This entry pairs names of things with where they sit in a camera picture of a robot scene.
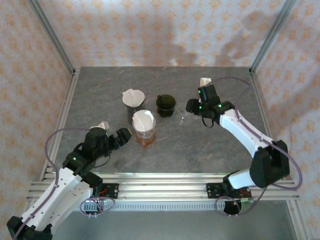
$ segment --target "white paper filter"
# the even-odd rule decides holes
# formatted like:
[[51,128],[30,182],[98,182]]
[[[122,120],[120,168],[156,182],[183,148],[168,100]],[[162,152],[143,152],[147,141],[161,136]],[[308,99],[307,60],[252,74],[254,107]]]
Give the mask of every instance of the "white paper filter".
[[122,93],[122,102],[131,107],[136,108],[145,100],[145,94],[140,90],[128,89]]
[[133,114],[133,127],[139,132],[147,132],[155,127],[155,117],[148,110],[140,110]]

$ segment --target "patterned wallpaper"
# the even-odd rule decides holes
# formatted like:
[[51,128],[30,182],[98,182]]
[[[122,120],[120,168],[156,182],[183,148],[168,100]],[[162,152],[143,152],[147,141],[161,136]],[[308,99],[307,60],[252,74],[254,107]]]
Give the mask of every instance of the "patterned wallpaper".
[[250,66],[285,0],[39,0],[74,68]]
[[42,170],[70,76],[25,0],[0,4],[0,239]]
[[[320,2],[300,0],[258,69],[269,126],[303,173],[299,190],[320,239]],[[297,173],[291,168],[291,175]]]

